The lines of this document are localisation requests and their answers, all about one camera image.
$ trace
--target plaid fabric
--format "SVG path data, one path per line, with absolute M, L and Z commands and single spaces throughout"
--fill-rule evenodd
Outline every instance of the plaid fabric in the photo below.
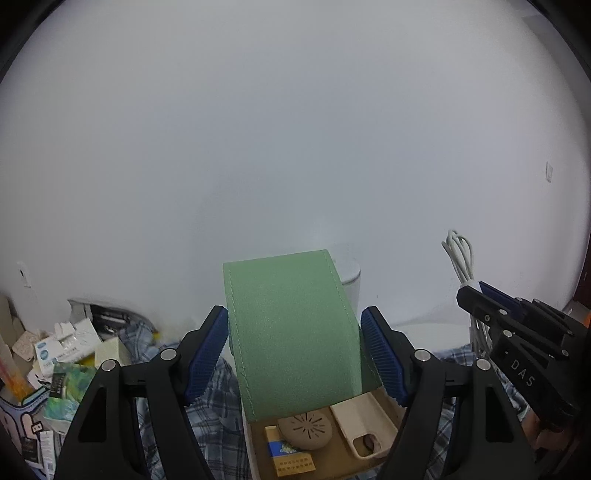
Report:
M 164 348 L 176 347 L 176 345 L 157 345 L 152 335 L 152 327 L 141 322 L 128 327 L 119 334 L 119 337 L 128 348 L 134 363 L 148 361 Z M 435 353 L 435 355 L 441 360 L 460 365 L 469 366 L 475 360 L 475 354 L 470 345 Z M 527 411 L 527 403 L 504 374 L 498 373 L 519 419 L 522 420 Z M 218 360 L 205 394 L 186 410 L 195 438 L 216 480 L 250 479 L 238 380 L 224 359 Z M 453 412 L 453 401 L 445 401 L 433 453 L 425 475 L 426 480 L 439 478 L 443 471 L 452 433 Z M 138 418 L 152 480 L 162 480 L 164 470 L 156 448 L 148 403 L 144 398 L 138 399 Z M 375 468 L 356 475 L 354 480 L 373 480 L 378 471 L 379 468 Z

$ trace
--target small yellow box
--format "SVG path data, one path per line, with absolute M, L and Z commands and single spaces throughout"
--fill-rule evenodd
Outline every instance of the small yellow box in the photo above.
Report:
M 312 455 L 287 443 L 276 426 L 265 427 L 265 434 L 277 476 L 316 470 Z

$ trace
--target green packet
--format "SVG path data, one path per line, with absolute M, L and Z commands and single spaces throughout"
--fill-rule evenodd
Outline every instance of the green packet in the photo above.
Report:
M 53 430 L 66 434 L 76 410 L 95 376 L 95 367 L 56 363 L 43 417 Z

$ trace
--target stitched edge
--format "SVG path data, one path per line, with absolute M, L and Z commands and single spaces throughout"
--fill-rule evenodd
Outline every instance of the stitched edge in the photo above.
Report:
M 234 325 L 236 326 L 236 341 L 238 343 L 238 350 L 240 351 L 240 364 L 242 366 L 242 376 L 244 377 L 244 384 L 246 386 L 246 396 L 248 397 L 248 403 L 251 406 L 252 416 L 256 417 L 255 409 L 252 405 L 251 391 L 248 388 L 248 380 L 246 379 L 246 368 L 244 367 L 244 357 L 242 356 L 242 346 L 240 345 L 240 335 L 238 333 L 238 320 L 236 319 L 236 301 L 234 300 L 234 290 L 232 288 L 232 273 L 230 267 L 228 267 L 228 284 L 230 285 L 230 298 L 232 299 L 232 313 L 234 315 Z
M 329 262 L 329 259 L 327 258 L 328 254 L 329 253 L 327 251 L 323 251 L 322 252 L 322 256 L 324 257 L 324 260 L 326 261 L 326 265 L 329 268 L 330 276 L 332 277 L 333 282 L 335 283 L 336 292 L 339 294 L 340 302 L 343 305 L 343 310 L 347 314 L 347 317 L 349 318 L 349 320 L 353 320 L 353 322 L 355 324 L 357 324 L 357 319 L 352 319 L 351 318 L 351 309 L 348 309 L 347 308 L 347 305 L 345 305 L 345 301 L 343 300 L 343 296 L 340 294 L 339 284 L 336 282 L 335 273 L 334 273 L 333 269 L 330 268 L 330 262 Z M 365 355 L 365 348 L 363 348 L 363 345 L 359 345 L 359 346 L 361 348 L 361 354 L 363 355 L 363 359 L 365 360 L 365 363 L 367 364 L 367 366 L 369 368 L 369 371 L 371 371 L 372 375 L 374 376 L 374 379 L 375 380 L 378 380 L 381 383 L 381 380 L 379 379 L 378 373 L 371 367 L 371 364 L 369 363 L 369 361 L 367 359 L 367 356 Z

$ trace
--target white cable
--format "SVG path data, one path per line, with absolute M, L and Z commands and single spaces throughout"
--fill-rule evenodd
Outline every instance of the white cable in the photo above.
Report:
M 441 242 L 441 245 L 449 255 L 462 287 L 470 285 L 480 290 L 479 283 L 474 280 L 474 252 L 468 239 L 455 230 L 449 230 L 446 241 Z M 488 334 L 488 328 L 472 315 L 470 315 L 470 341 L 472 350 L 478 357 L 490 356 L 492 341 Z

